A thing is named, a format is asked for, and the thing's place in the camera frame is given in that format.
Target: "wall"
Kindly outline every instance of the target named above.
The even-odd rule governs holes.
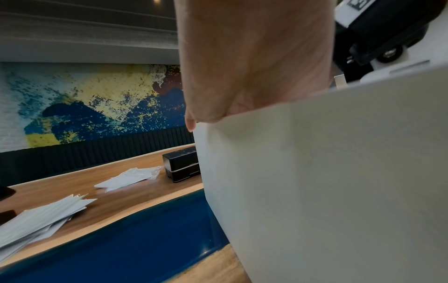
[[[1,101],[14,149],[66,144],[184,125],[178,66],[2,63]]]

